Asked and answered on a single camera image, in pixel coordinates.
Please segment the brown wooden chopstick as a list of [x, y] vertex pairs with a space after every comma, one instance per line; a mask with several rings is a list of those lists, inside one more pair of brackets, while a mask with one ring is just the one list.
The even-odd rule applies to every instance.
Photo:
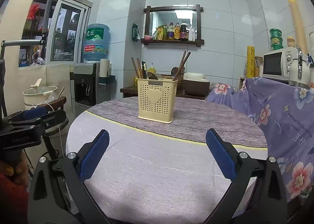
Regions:
[[133, 58], [133, 57], [131, 57], [131, 61], [132, 61], [132, 65], [133, 65], [133, 67], [134, 67], [134, 70], [135, 70], [135, 73], [136, 73], [137, 78], [140, 78], [141, 76], [140, 76], [139, 70], [138, 70], [138, 68], [137, 68], [137, 66], [136, 66], [136, 64], [135, 64], [135, 61], [134, 61], [134, 58]]
[[142, 66], [141, 66], [141, 62], [140, 62], [140, 59], [137, 58], [137, 66], [138, 66], [138, 71], [139, 71], [139, 75], [140, 75], [140, 78], [144, 78], [144, 75], [143, 75], [143, 70], [142, 70]]
[[182, 66], [181, 71], [183, 70], [184, 65], [185, 65], [185, 63], [186, 63], [186, 61], [188, 60], [188, 58], [189, 58], [190, 55], [191, 55], [191, 52], [187, 52], [187, 53], [186, 53], [185, 60], [184, 60], [184, 63], [183, 63], [183, 66]]
[[179, 67], [178, 67], [178, 70], [177, 70], [177, 72], [176, 72], [174, 78], [173, 78], [173, 81], [175, 81], [175, 80], [177, 79], [177, 77], [179, 76], [179, 74], [180, 74], [180, 71], [181, 71], [181, 69], [182, 69], [182, 66], [183, 66], [183, 63], [184, 63], [184, 60], [185, 60], [185, 56], [186, 56], [186, 51], [184, 51], [184, 53], [183, 53], [183, 56], [182, 56], [180, 65], [179, 65]]

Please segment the dark chopstick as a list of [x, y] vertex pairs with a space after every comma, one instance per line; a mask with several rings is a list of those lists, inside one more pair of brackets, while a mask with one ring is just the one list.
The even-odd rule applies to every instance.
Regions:
[[147, 71], [146, 71], [145, 61], [141, 61], [141, 67], [142, 67], [142, 72], [143, 72], [143, 79], [147, 79]]

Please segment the shiny steel spoon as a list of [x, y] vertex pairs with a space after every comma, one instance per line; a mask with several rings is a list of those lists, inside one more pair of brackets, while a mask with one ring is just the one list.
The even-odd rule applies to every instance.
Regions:
[[157, 76], [151, 72], [147, 72], [147, 78], [153, 79], [153, 80], [158, 80]]

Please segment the wooden handled spoon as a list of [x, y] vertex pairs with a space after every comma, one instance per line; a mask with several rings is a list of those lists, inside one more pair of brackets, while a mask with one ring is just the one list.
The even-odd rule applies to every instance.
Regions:
[[176, 74], [177, 74], [177, 72], [178, 72], [178, 67], [173, 67], [172, 69], [171, 69], [171, 77], [172, 78], [175, 78], [175, 76], [176, 76]]

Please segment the white pot with lid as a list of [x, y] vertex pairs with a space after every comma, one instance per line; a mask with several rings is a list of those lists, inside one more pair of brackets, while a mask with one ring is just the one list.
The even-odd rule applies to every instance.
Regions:
[[37, 106], [56, 99], [55, 86], [41, 86], [42, 79], [39, 78], [29, 89], [22, 92], [25, 110], [36, 108]]

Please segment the purple floral cloth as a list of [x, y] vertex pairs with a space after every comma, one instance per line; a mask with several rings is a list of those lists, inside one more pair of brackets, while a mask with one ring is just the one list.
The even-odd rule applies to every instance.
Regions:
[[247, 78], [240, 89], [217, 84], [207, 97], [247, 115], [263, 131], [276, 158], [288, 201], [313, 187], [313, 90], [267, 78]]

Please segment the purple striped tablecloth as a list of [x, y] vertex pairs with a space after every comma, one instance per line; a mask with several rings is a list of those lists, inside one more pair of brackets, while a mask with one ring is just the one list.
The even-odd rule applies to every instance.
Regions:
[[138, 99], [100, 103], [71, 124], [67, 152], [101, 130], [110, 144], [86, 186], [110, 218], [129, 223], [202, 223], [230, 181], [205, 143], [213, 128], [238, 151], [265, 159], [267, 142], [253, 120], [228, 106], [178, 97], [170, 124], [140, 119]]

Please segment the blue water jug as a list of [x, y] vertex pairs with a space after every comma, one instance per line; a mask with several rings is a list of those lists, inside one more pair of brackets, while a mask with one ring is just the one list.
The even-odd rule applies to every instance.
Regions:
[[101, 61], [108, 58], [110, 28], [105, 24], [87, 26], [82, 57], [86, 62]]

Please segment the dark wooden side table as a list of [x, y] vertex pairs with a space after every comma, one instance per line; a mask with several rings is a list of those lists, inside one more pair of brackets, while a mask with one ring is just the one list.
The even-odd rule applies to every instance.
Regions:
[[[125, 97], [137, 97], [138, 96], [137, 86], [123, 87], [120, 89], [120, 92], [123, 94], [123, 98], [125, 98]], [[199, 99], [199, 100], [205, 100], [206, 99], [206, 97], [190, 96], [190, 95], [186, 94], [182, 88], [177, 90], [176, 97], [185, 97], [185, 98]]]

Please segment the brown white rice cooker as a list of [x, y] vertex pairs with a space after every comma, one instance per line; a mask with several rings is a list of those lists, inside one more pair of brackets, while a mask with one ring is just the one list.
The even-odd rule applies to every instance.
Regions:
[[185, 73], [183, 77], [185, 94], [196, 97], [206, 97], [210, 91], [210, 81], [200, 73]]

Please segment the white microwave oven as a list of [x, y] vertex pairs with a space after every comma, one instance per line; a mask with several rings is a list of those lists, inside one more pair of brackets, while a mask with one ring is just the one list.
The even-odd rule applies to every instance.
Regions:
[[297, 55], [298, 50], [294, 47], [274, 50], [264, 54], [262, 77], [287, 81], [289, 79], [289, 68]]

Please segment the yellow paper roll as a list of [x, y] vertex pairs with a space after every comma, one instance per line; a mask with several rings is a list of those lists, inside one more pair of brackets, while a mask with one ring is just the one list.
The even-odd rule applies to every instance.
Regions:
[[252, 78], [255, 75], [255, 48], [254, 46], [247, 46], [247, 60], [246, 60], [246, 77]]

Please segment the white electric kettle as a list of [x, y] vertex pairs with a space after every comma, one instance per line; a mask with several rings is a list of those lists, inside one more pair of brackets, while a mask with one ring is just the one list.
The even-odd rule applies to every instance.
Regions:
[[294, 87], [310, 88], [310, 65], [307, 58], [303, 56], [301, 48], [293, 54], [289, 67], [288, 84]]

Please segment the yellow soap bottle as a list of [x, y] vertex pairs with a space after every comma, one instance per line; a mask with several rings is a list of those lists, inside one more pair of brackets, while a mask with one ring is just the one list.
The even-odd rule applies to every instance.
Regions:
[[152, 74], [156, 74], [156, 69], [153, 63], [151, 63], [151, 66], [147, 69], [147, 71], [151, 72]]

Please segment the dark wooden wall shelf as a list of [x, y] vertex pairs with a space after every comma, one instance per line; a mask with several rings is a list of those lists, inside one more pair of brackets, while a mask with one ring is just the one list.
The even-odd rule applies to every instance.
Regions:
[[204, 45], [201, 33], [201, 13], [204, 8], [195, 6], [163, 6], [144, 9], [143, 45], [150, 43], [178, 43]]

